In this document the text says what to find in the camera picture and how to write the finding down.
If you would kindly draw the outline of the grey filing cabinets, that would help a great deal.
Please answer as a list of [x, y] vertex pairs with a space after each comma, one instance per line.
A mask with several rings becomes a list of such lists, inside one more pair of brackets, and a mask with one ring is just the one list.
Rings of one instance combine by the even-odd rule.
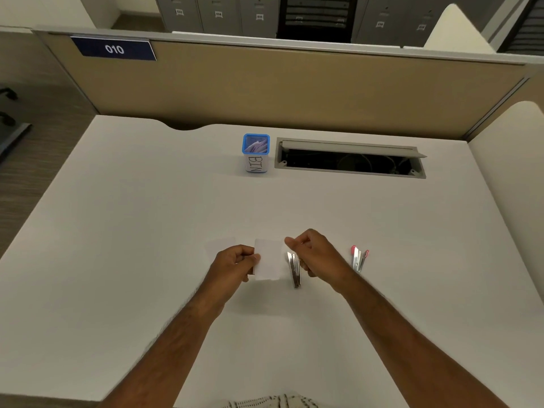
[[451, 0], [357, 0], [351, 43], [424, 47]]
[[156, 0], [168, 32], [276, 38], [281, 0]]

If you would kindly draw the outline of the white side divider panel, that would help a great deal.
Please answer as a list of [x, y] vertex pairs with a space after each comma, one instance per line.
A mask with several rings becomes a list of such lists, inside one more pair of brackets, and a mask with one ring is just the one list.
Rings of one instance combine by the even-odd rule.
[[496, 53], [456, 4], [449, 4], [444, 9], [423, 49], [450, 53]]
[[516, 103], [468, 145], [544, 303], [544, 112]]

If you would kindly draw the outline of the black office chair base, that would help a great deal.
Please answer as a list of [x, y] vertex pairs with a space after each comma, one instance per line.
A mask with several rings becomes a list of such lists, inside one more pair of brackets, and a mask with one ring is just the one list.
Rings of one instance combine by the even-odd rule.
[[0, 85], [0, 166], [32, 129], [31, 123], [13, 114], [13, 109], [19, 109], [23, 104], [15, 90]]

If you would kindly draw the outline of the black shelf unit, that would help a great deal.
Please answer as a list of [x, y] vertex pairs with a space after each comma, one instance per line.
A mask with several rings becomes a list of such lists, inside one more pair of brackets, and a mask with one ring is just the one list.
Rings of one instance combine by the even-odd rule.
[[350, 43], [358, 0], [280, 0], [276, 38]]
[[544, 57], [544, 0], [529, 0], [498, 53]]

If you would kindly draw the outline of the person's right forearm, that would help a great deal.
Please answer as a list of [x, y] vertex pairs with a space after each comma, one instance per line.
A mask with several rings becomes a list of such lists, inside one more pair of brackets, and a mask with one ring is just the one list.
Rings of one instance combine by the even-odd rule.
[[349, 267], [331, 286], [347, 301], [410, 408], [509, 408]]

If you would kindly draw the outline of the white paper card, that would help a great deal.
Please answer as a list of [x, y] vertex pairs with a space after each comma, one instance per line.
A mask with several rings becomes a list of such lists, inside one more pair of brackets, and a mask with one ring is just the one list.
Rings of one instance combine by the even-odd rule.
[[255, 239], [255, 254], [260, 261], [254, 267], [256, 281], [279, 281], [282, 279], [282, 242], [279, 240]]
[[227, 237], [227, 238], [221, 238], [221, 239], [214, 239], [206, 243], [205, 245], [205, 252], [210, 258], [211, 261], [214, 260], [216, 255], [234, 245], [236, 245], [236, 239], [235, 237]]

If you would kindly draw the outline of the person's right hand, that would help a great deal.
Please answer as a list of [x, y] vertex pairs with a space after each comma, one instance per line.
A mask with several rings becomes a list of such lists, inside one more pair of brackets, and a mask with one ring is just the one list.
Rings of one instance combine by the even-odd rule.
[[303, 268], [311, 277], [320, 278], [344, 296], [356, 277], [353, 269], [330, 241], [315, 229], [307, 229], [297, 237], [307, 240], [307, 250], [294, 252], [303, 262]]

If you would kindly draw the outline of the blue rimmed bin cup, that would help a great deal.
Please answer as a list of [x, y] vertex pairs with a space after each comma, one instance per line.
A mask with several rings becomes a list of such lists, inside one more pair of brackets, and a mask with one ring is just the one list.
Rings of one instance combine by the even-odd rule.
[[[252, 143], [268, 139], [269, 151], [267, 154], [246, 154], [244, 150]], [[265, 173], [269, 167], [270, 137], [267, 134], [245, 134], [243, 136], [241, 151], [244, 157], [245, 170], [250, 173]]]

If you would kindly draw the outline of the blue number sign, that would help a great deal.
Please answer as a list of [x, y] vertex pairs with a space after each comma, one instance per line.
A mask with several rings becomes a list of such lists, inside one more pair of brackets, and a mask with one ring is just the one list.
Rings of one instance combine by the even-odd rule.
[[85, 57], [157, 61], [148, 40], [107, 39], [77, 35], [71, 35], [70, 39]]

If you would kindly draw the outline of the person's left hand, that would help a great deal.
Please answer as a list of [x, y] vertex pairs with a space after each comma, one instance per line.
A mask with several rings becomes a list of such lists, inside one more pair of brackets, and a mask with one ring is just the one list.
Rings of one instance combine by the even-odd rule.
[[219, 252], [202, 283], [202, 289], [217, 300], [228, 301], [254, 273], [255, 266], [237, 265], [237, 257], [254, 253], [254, 247], [246, 245], [235, 245]]

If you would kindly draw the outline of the person's left forearm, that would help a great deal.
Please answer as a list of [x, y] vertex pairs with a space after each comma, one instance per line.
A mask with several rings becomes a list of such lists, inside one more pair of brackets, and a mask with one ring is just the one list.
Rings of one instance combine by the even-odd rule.
[[202, 283], [97, 408], [173, 408], [209, 329], [240, 285]]

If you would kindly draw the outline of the beige desk partition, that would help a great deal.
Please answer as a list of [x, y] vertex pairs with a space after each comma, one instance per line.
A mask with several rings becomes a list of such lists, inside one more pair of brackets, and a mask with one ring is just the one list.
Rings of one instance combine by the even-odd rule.
[[[544, 109], [544, 57], [204, 33], [38, 27], [101, 115], [470, 141], [512, 105]], [[83, 56], [71, 35], [150, 41], [157, 61]]]

